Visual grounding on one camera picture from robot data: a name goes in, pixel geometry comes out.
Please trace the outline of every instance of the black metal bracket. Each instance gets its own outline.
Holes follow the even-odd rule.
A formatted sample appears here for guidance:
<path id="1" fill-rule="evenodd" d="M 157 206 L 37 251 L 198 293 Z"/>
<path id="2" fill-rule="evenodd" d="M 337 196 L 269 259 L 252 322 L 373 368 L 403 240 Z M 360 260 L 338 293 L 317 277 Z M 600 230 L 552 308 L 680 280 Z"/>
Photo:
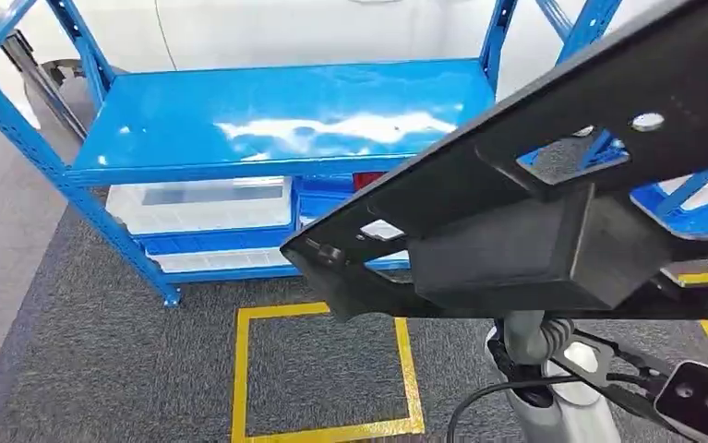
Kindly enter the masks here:
<path id="1" fill-rule="evenodd" d="M 570 374 L 579 377 L 585 384 L 600 392 L 601 395 L 628 413 L 672 429 L 653 407 L 653 400 L 661 392 L 672 373 L 673 368 L 671 365 L 629 345 L 602 339 L 578 329 L 573 334 L 569 345 L 575 341 L 594 349 L 596 361 L 598 362 L 598 367 L 594 373 L 587 372 L 566 358 L 564 355 L 565 348 L 552 357 L 552 362 Z M 640 380 L 638 386 L 645 391 L 643 395 L 611 383 L 606 379 L 606 375 L 611 372 L 612 362 L 615 358 L 625 361 L 639 371 L 639 375 L 636 377 Z"/>
<path id="2" fill-rule="evenodd" d="M 638 128 L 638 115 L 663 117 Z M 516 159 L 605 128 L 626 162 L 549 184 Z M 339 317 L 708 318 L 708 287 L 661 269 L 708 257 L 632 188 L 708 169 L 708 0 L 664 2 L 498 103 L 290 238 L 284 255 Z M 383 220 L 403 235 L 362 234 Z M 412 280 L 367 267 L 407 249 Z"/>

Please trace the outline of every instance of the blue shelf frame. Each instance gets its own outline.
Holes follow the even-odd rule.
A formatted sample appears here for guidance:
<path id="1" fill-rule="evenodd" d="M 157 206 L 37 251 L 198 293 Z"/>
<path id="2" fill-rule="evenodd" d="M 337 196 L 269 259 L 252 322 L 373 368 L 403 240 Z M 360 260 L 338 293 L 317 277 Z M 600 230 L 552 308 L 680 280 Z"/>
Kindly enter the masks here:
<path id="1" fill-rule="evenodd" d="M 24 17 L 36 0 L 15 0 L 0 20 L 0 44 Z M 116 75 L 106 61 L 101 48 L 95 42 L 90 29 L 85 24 L 72 0 L 46 0 L 60 22 L 69 39 L 77 48 L 83 68 L 90 83 L 90 95 L 96 108 L 100 108 L 106 100 L 106 95 L 116 81 Z M 536 0 L 542 10 L 550 11 L 547 15 L 553 27 L 564 37 L 566 48 L 560 55 L 572 54 L 603 33 L 605 23 L 611 19 L 619 1 L 588 0 L 580 19 L 573 26 L 561 15 L 554 2 Z M 484 47 L 479 57 L 482 75 L 494 91 L 498 84 L 500 52 L 508 32 L 511 17 L 517 0 L 497 0 L 493 10 L 492 20 L 486 32 Z M 580 22 L 588 20 L 588 26 Z M 590 26 L 589 20 L 598 20 L 599 26 Z M 180 289 L 176 284 L 194 281 L 242 280 L 255 278 L 270 278 L 298 275 L 292 266 L 271 268 L 228 269 L 201 272 L 164 273 L 145 255 L 138 239 L 132 236 L 124 227 L 105 210 L 101 202 L 86 188 L 86 183 L 74 177 L 65 164 L 55 153 L 47 141 L 25 120 L 17 108 L 0 90 L 0 131 L 28 159 L 54 187 L 67 198 L 68 202 L 82 214 L 88 222 L 99 231 L 102 237 L 128 262 L 139 275 L 157 291 L 165 306 L 178 306 Z M 322 171 L 333 174 L 334 171 Z M 188 171 L 190 179 L 209 178 L 204 174 L 194 174 Z M 165 176 L 162 181 L 173 181 L 175 177 Z M 405 260 L 382 259 L 371 263 L 374 269 L 402 269 Z"/>

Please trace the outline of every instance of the plastic storage bin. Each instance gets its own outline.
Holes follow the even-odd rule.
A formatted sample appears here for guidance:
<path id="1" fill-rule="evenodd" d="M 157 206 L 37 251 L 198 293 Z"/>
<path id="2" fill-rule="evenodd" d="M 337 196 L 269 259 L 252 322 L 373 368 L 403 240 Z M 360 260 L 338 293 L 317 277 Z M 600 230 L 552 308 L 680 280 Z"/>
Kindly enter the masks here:
<path id="1" fill-rule="evenodd" d="M 106 210 L 131 234 L 187 233 L 291 223 L 290 177 L 111 186 Z"/>

